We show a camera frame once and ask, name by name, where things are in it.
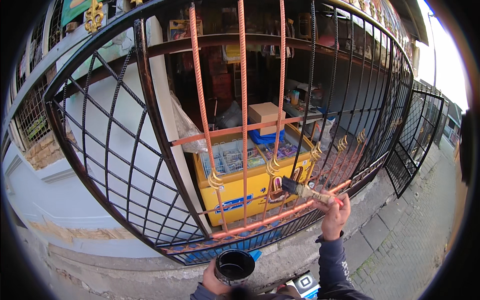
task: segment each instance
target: blue logo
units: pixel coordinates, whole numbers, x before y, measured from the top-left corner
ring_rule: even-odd
[[[250,194],[250,195],[247,195],[247,200],[251,200],[253,199],[253,194]],[[240,198],[236,198],[236,199],[232,199],[232,200],[228,200],[228,201],[225,201],[223,202],[223,206],[227,206],[227,205],[230,205],[230,204],[235,204],[235,203],[238,203],[238,205],[234,205],[234,206],[230,206],[230,207],[227,207],[227,208],[224,208],[223,211],[224,212],[227,212],[229,210],[234,210],[234,209],[237,209],[237,208],[240,208],[240,207],[243,207],[243,196],[240,197]],[[216,210],[215,211],[215,214],[218,215],[220,214],[220,210]]]

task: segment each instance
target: sky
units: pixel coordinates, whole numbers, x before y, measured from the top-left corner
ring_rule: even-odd
[[[457,50],[456,44],[451,36],[442,28],[438,20],[431,17],[432,26],[428,20],[430,8],[423,0],[418,0],[420,10],[427,29],[427,46],[419,41],[416,42],[420,48],[420,61],[418,68],[418,79],[433,84],[435,60],[433,55],[433,36],[437,52],[437,88],[455,102],[463,111],[468,108],[467,94],[465,91],[465,78],[463,74],[463,61]]]

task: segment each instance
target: hand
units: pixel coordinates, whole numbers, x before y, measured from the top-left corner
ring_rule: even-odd
[[[231,290],[231,287],[224,285],[215,277],[215,261],[215,258],[212,259],[205,269],[202,285],[216,295],[226,294]]]
[[[350,215],[350,199],[346,193],[335,195],[325,190],[322,190],[321,193],[334,196],[343,202],[342,207],[340,207],[333,198],[328,199],[328,204],[324,204],[320,201],[315,201],[312,204],[313,207],[318,208],[325,213],[322,222],[324,240],[336,240],[340,238],[340,232],[342,231],[343,225],[345,225],[348,216]]]

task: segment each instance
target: alley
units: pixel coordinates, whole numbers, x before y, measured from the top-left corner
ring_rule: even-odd
[[[350,269],[355,287],[376,300],[416,299],[442,262],[455,205],[455,166],[448,142],[442,139],[435,150],[425,160],[430,171],[422,171],[398,200],[397,206],[407,205],[398,222],[389,224],[380,211],[382,226],[393,228],[357,270]],[[359,233],[369,240],[367,232]]]

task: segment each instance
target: person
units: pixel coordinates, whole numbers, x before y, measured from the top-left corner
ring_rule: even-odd
[[[322,221],[322,234],[318,237],[320,243],[320,288],[318,299],[371,299],[367,295],[355,290],[349,275],[347,256],[343,247],[343,225],[350,215],[350,199],[346,193],[334,195],[327,191],[322,193],[335,196],[343,202],[340,207],[337,202],[330,198],[327,204],[314,202],[312,205],[325,212]],[[191,300],[213,299],[255,299],[255,300],[286,300],[300,299],[300,294],[292,286],[280,288],[276,294],[249,295],[241,288],[232,288],[224,285],[215,277],[215,259],[213,259],[204,271],[202,283],[198,283],[197,290],[190,295]]]

